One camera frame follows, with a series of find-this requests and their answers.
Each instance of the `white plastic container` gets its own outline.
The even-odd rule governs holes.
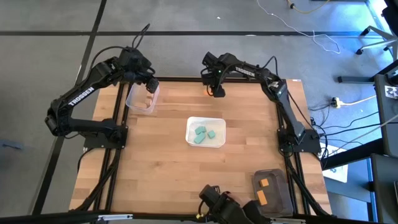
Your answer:
[[[144,84],[133,84],[127,96],[126,105],[133,113],[151,114],[155,108],[160,88],[157,87],[154,94],[147,91]]]
[[[196,144],[193,140],[196,138],[195,129],[204,126],[206,127],[206,138],[201,143]],[[210,139],[207,133],[209,131],[214,131],[216,136]],[[187,132],[185,134],[185,140],[191,146],[200,147],[221,147],[225,144],[226,138],[226,123],[224,119],[221,118],[200,118],[200,117],[190,117],[187,121]]]

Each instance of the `white cable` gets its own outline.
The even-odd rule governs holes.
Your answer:
[[[318,34],[318,35],[315,35],[315,31],[314,31],[314,30],[312,30],[312,32],[313,32],[313,35],[312,35],[312,36],[307,35],[307,34],[304,34],[303,32],[298,31],[296,28],[287,25],[287,23],[286,23],[283,19],[281,19],[279,16],[277,16],[277,15],[275,15],[275,14],[273,14],[273,13],[267,12],[267,10],[264,9],[264,8],[260,5],[259,0],[257,0],[257,4],[260,6],[260,8],[261,8],[262,10],[264,10],[264,12],[266,12],[266,14],[268,14],[268,15],[270,15],[270,16],[275,16],[276,18],[278,18],[279,20],[281,20],[287,27],[293,29],[294,31],[296,31],[296,32],[298,32],[299,34],[302,34],[302,35],[304,35],[304,36],[306,36],[306,37],[312,37],[312,40],[314,41],[314,43],[316,43],[318,46],[322,47],[322,48],[324,49],[324,51],[333,52],[333,53],[336,53],[336,54],[340,54],[340,53],[341,53],[340,48],[339,48],[337,42],[336,42],[335,40],[333,40],[332,38],[330,38],[328,35],[326,35],[326,34]],[[319,43],[315,40],[315,37],[320,37],[320,36],[325,36],[325,37],[329,38],[331,41],[333,41],[333,42],[336,44],[336,46],[337,46],[338,52],[335,51],[335,50],[328,50],[328,49],[326,49],[322,44],[319,44]]]
[[[359,100],[359,101],[357,101],[357,102],[352,102],[352,103],[344,103],[344,102],[341,102],[341,105],[351,106],[351,105],[355,105],[355,104],[357,104],[357,103],[362,103],[362,102],[364,102],[364,101],[366,101],[366,100],[370,100],[371,98],[374,98],[374,97],[376,97],[376,96],[373,95],[373,96],[370,96],[370,97],[368,97],[368,98],[366,98],[366,99]]]
[[[344,144],[343,146],[341,146],[340,148],[338,148],[338,149],[336,149],[336,150],[333,150],[333,152],[335,152],[335,151],[337,151],[337,150],[339,150],[339,149],[342,149],[344,146],[348,145],[349,143],[351,143],[351,142],[353,142],[353,141],[355,141],[355,140],[357,140],[357,139],[359,139],[359,138],[361,138],[361,137],[363,137],[363,136],[365,136],[365,135],[367,135],[367,134],[372,133],[373,131],[375,131],[375,130],[381,128],[381,127],[383,127],[384,125],[390,123],[392,120],[394,120],[394,119],[396,119],[396,118],[398,118],[398,114],[395,115],[394,117],[392,117],[390,120],[388,120],[388,121],[386,121],[386,122],[380,124],[378,127],[376,127],[376,128],[374,128],[374,129],[372,129],[372,130],[366,132],[365,134],[361,135],[360,137],[356,137],[356,138],[354,138],[353,140],[351,140],[351,141],[347,142],[346,144]]]

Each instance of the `green block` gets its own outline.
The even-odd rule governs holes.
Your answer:
[[[214,131],[209,131],[208,133],[207,133],[207,135],[209,136],[209,138],[214,138],[215,136],[216,136],[216,133],[214,132]]]
[[[203,140],[205,140],[206,134],[205,133],[200,133],[197,135],[197,137],[193,140],[196,144],[201,143]]]
[[[204,132],[206,132],[206,128],[204,126],[200,126],[195,129],[196,134],[200,134],[200,133],[204,133]]]

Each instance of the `wooden table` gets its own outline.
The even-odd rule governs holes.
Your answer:
[[[287,84],[309,120],[301,81],[287,80]],[[225,83],[223,88],[226,96],[213,98],[205,94],[199,82],[161,82],[155,111],[150,116],[130,110],[113,212],[196,214],[198,193],[206,184],[219,185],[221,191],[228,190],[245,202],[254,198],[251,178],[255,171],[285,172],[283,157],[277,150],[275,104],[258,83]],[[117,91],[118,86],[100,91],[94,120],[112,117]],[[297,119],[307,125],[296,107],[292,108]],[[219,149],[189,146],[185,130],[191,116],[223,118],[225,145]],[[95,149],[83,158],[70,208],[79,206],[97,184],[103,155],[104,149]],[[331,213],[319,161],[309,153],[300,155],[307,188]],[[295,192],[298,210],[303,213],[297,186]],[[105,198],[102,197],[100,208],[104,207]]]

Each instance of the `orange foam piece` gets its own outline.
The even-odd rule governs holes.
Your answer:
[[[262,190],[257,191],[257,196],[259,197],[259,201],[261,205],[266,205],[267,199],[266,199],[266,195],[264,194],[264,192]]]
[[[262,179],[260,181],[260,183],[261,183],[261,187],[267,187],[269,185],[268,179]]]

